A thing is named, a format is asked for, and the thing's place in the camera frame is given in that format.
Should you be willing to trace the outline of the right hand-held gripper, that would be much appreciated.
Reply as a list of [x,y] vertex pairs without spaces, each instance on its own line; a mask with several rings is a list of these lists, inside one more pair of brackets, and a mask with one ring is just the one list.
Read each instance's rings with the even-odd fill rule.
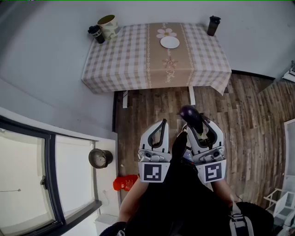
[[211,120],[203,120],[205,138],[202,144],[194,128],[187,125],[189,141],[194,153],[193,163],[202,183],[211,183],[225,178],[226,158],[224,156],[224,134]]

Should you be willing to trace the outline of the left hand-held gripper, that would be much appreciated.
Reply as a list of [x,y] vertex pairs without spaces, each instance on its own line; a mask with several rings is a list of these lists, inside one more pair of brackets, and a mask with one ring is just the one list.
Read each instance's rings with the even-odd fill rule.
[[141,136],[138,168],[143,183],[162,183],[170,167],[169,125],[166,119],[148,127]]

